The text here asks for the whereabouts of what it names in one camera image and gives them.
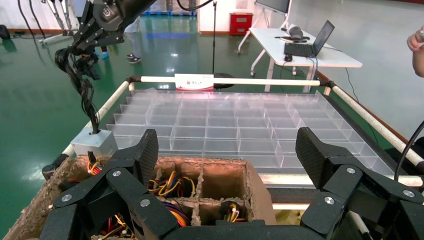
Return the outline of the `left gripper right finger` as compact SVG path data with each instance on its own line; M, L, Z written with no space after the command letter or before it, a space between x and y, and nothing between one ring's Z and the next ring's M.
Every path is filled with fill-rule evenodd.
M320 191L301 225L326 240L349 239L349 212L365 220L374 238L421 240L424 197L417 190L365 167L344 147L324 143L308 127L295 141L297 158Z

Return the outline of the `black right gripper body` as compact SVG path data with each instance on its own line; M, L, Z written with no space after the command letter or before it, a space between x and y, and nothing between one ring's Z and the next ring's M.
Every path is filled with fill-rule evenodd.
M86 0L81 22L95 20L95 39L124 33L125 28L140 15L138 0Z

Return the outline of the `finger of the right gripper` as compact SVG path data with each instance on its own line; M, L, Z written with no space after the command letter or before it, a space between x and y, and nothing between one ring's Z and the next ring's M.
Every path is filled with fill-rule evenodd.
M72 55L91 55L94 53L95 33L98 30L98 25L95 19L81 22L77 33L73 36L71 44Z
M96 47L103 47L109 45L116 45L124 42L124 37L122 33L113 33L105 35L99 39L94 40L94 45Z

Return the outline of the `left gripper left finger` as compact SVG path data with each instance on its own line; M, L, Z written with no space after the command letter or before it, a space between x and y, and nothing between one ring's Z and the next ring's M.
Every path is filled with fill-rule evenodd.
M103 170L61 193L52 211L54 240L89 240L115 214L140 240L163 240L178 228L170 211L147 189L158 160L157 132L116 151Z

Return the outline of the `bystander bare hand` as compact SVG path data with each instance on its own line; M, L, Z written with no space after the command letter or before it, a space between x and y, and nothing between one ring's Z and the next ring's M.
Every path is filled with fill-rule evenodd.
M419 51L423 43L424 43L424 27L421 27L415 33L410 35L406 40L406 44L412 52Z

